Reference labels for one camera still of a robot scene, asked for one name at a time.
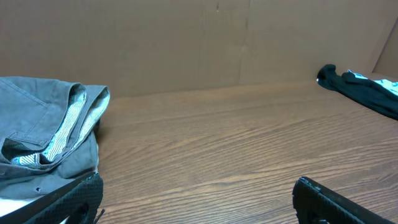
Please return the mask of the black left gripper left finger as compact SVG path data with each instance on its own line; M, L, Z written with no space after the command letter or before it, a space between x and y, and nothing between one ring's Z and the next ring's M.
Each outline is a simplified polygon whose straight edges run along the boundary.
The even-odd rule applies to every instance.
M89 172L1 217L1 224L97 223L104 213L97 213L102 199L103 180L99 173Z

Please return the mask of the light blue t-shirt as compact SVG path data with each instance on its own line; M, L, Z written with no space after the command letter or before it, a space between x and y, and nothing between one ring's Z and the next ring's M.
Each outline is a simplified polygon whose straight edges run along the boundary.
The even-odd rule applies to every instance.
M356 78L359 79L365 79L368 80L368 77L363 76L360 73L355 73L352 72L351 70L348 70L349 73L352 73ZM383 88L385 88L386 90L388 90L389 92L397 95L398 94L398 84L397 82L392 82L390 80L387 79L382 79L382 80L373 80L373 82L379 84L380 86L382 86Z

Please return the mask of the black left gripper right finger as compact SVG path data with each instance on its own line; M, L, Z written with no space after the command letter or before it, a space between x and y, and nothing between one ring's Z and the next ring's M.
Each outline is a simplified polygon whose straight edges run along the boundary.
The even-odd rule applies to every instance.
M296 181L292 195L299 224L394 224L308 177Z

